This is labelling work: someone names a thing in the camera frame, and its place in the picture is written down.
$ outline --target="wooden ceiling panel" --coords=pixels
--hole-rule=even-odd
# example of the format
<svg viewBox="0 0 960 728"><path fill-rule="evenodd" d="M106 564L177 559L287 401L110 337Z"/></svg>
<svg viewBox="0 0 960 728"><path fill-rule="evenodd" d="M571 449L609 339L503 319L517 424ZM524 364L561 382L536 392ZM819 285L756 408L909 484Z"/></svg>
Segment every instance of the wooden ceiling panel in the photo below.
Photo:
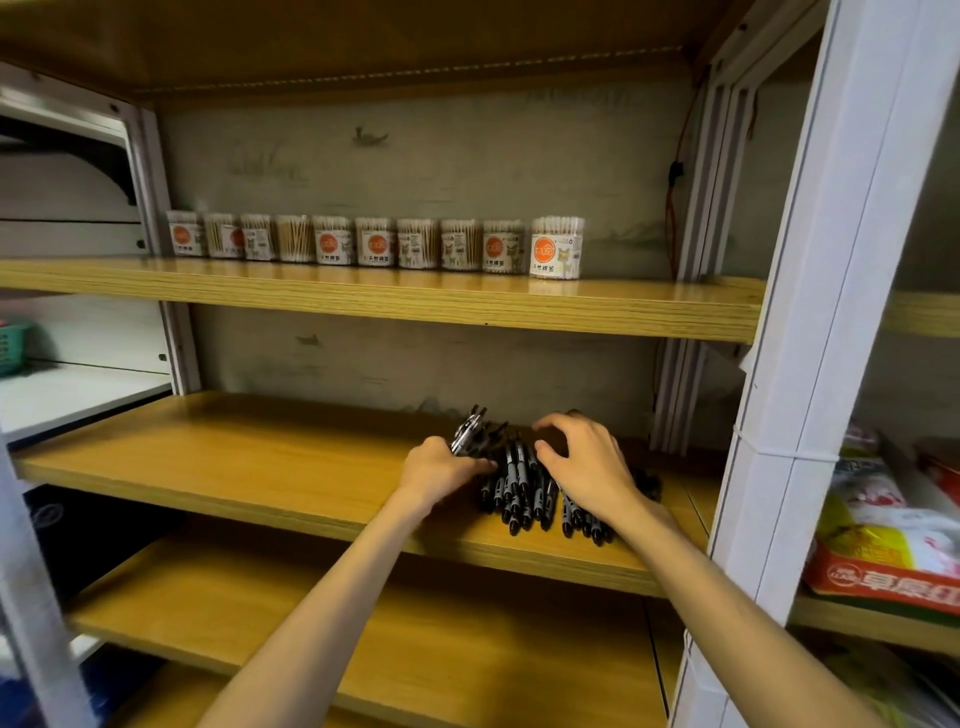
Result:
<svg viewBox="0 0 960 728"><path fill-rule="evenodd" d="M343 76L416 84L436 73L672 62L704 42L730 2L7 0L0 54L127 97L359 80L319 81Z"/></svg>

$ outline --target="forearm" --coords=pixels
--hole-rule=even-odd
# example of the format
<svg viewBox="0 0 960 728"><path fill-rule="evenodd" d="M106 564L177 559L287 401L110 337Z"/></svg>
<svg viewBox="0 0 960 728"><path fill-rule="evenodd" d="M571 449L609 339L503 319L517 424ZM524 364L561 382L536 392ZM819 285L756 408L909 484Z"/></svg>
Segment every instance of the forearm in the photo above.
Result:
<svg viewBox="0 0 960 728"><path fill-rule="evenodd" d="M651 509L639 501L628 507L617 530L657 577L751 728L883 725L706 555Z"/></svg>
<svg viewBox="0 0 960 728"><path fill-rule="evenodd" d="M391 497L230 681L199 728L321 725L403 543L426 510Z"/></svg>

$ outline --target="green basket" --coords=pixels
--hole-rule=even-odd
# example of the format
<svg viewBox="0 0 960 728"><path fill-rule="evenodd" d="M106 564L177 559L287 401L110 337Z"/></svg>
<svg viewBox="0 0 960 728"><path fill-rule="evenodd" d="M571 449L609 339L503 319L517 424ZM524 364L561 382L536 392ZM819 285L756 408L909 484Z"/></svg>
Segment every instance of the green basket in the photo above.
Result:
<svg viewBox="0 0 960 728"><path fill-rule="evenodd" d="M5 319L0 323L0 376L19 372L23 367L23 336L31 324Z"/></svg>

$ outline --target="hand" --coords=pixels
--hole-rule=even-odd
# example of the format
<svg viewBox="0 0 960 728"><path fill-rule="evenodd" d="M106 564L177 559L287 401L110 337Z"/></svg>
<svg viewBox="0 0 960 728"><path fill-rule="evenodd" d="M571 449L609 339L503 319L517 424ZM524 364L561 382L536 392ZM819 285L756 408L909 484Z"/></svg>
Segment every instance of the hand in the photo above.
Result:
<svg viewBox="0 0 960 728"><path fill-rule="evenodd" d="M438 502L449 496L475 475L492 473L490 460L455 457L442 437L428 437L410 450L396 493L408 497L426 516Z"/></svg>
<svg viewBox="0 0 960 728"><path fill-rule="evenodd" d="M619 517L640 503L653 511L663 510L645 497L634 483L620 446L607 429L579 412L554 412L534 424L534 430L556 427L566 435L569 457L561 457L542 440L536 442L537 457L578 505L601 521L617 528ZM666 515L655 513L658 518Z"/></svg>

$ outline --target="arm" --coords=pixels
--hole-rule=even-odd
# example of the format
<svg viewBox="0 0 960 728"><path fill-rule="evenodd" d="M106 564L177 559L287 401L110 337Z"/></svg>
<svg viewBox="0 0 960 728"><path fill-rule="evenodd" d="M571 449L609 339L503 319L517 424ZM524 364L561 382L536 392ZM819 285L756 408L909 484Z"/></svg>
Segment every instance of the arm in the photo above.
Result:
<svg viewBox="0 0 960 728"><path fill-rule="evenodd" d="M537 456L578 504L609 523L654 573L733 703L752 728L882 728L826 667L637 491L620 447L602 426L555 413L569 457L543 441Z"/></svg>
<svg viewBox="0 0 960 728"><path fill-rule="evenodd" d="M230 681L198 728L322 725L403 543L442 498L492 470L488 460L454 457L441 437L413 448L380 512Z"/></svg>

